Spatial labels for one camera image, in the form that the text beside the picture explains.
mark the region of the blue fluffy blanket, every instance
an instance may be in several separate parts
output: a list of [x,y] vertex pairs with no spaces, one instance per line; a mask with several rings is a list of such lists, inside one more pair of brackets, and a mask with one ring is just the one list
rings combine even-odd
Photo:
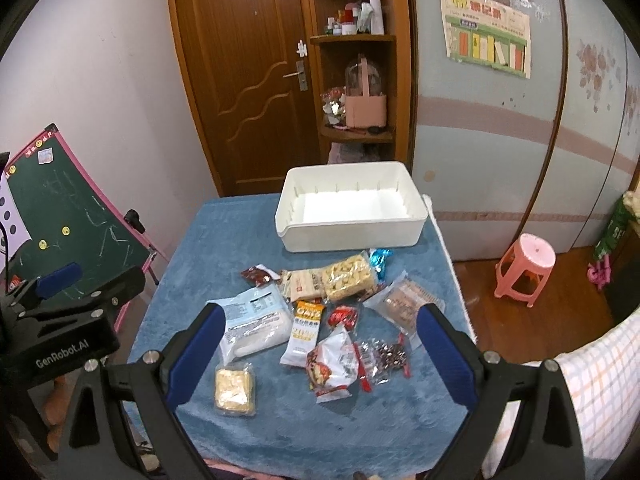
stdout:
[[[174,254],[142,322],[130,361],[162,349],[186,328],[208,300],[249,288],[239,271],[262,263],[304,269],[353,254],[288,253],[274,228],[278,195],[214,200],[197,214]],[[462,296],[433,215],[418,244],[394,250],[387,279],[403,269],[444,300],[458,330],[472,333]],[[359,336],[395,340],[398,330],[367,310]],[[351,479],[361,470],[385,480],[431,468],[449,445],[466,410],[452,402],[424,348],[411,355],[412,378],[400,372],[373,393],[354,384],[349,399],[316,404],[303,370],[279,364],[286,345],[246,358],[257,378],[257,414],[221,415],[213,404],[218,353],[177,416],[203,456],[299,479]],[[128,408],[140,427],[135,410]]]

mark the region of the white latch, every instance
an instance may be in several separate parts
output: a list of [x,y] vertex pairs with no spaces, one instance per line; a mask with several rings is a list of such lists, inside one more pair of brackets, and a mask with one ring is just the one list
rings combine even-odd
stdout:
[[298,42],[298,49],[296,52],[300,54],[300,57],[308,56],[308,53],[306,52],[306,44],[302,43],[302,40]]

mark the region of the blue gripper pad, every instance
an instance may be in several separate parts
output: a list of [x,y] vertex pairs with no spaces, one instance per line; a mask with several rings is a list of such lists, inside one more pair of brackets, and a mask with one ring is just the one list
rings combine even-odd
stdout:
[[211,361],[220,340],[225,333],[225,311],[215,303],[209,303],[198,314],[187,330],[178,332],[175,353],[165,354],[165,363],[170,368],[163,382],[166,383],[166,403],[173,412],[188,402]]
[[469,411],[473,410],[478,402],[476,377],[452,340],[452,336],[462,334],[455,331],[434,304],[420,308],[416,318],[416,329],[453,401],[466,406]]
[[68,264],[42,278],[38,278],[36,296],[43,300],[48,300],[61,290],[73,285],[80,278],[82,278],[82,267],[76,263]]

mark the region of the wooden door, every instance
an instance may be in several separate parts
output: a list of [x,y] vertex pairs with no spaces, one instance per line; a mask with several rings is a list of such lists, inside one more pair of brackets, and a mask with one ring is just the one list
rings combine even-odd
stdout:
[[188,79],[222,194],[279,192],[319,164],[300,0],[175,0]]

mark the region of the pink plastic stool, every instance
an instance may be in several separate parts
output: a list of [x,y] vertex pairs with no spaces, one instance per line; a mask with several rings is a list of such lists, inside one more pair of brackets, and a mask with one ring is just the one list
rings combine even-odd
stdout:
[[[511,267],[502,275],[502,266],[512,261]],[[501,298],[505,294],[518,301],[526,301],[528,307],[532,307],[534,301],[542,292],[549,279],[551,270],[556,263],[556,253],[549,242],[540,237],[523,233],[513,243],[506,254],[495,266],[495,277],[498,285],[495,287],[494,296]],[[533,275],[536,282],[536,290],[533,294],[523,294],[513,290],[513,284],[518,278],[526,274]]]

